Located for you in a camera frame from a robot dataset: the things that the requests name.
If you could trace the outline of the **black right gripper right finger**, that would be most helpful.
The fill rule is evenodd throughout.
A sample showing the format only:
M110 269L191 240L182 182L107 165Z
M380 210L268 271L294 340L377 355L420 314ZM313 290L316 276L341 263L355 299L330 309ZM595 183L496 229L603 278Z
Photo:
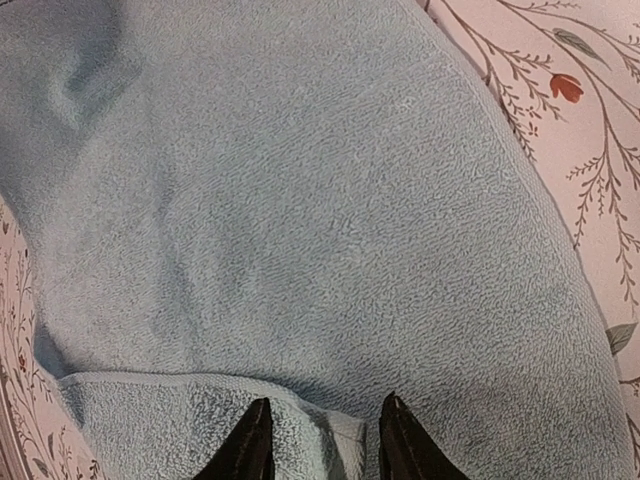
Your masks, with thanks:
M468 480L395 392L383 401L379 436L383 480Z

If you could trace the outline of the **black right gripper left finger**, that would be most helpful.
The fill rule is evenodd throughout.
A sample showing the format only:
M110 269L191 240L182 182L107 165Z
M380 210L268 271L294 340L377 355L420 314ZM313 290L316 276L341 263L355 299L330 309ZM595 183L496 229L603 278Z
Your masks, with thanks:
M193 480L273 480L273 421L268 398L254 400Z

